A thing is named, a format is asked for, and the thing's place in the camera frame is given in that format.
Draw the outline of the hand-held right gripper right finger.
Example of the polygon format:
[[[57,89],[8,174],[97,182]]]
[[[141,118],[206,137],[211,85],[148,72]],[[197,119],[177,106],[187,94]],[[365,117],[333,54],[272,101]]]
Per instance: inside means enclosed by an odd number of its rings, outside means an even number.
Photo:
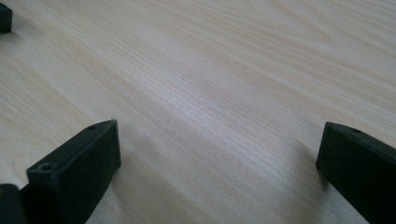
[[[316,167],[370,224],[396,224],[395,148],[327,122]]]

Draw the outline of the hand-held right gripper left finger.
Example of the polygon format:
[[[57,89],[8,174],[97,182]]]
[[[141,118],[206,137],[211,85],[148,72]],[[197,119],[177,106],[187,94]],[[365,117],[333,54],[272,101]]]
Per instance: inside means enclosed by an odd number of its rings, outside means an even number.
[[[27,170],[21,190],[31,224],[85,224],[120,168],[118,123],[96,123]]]

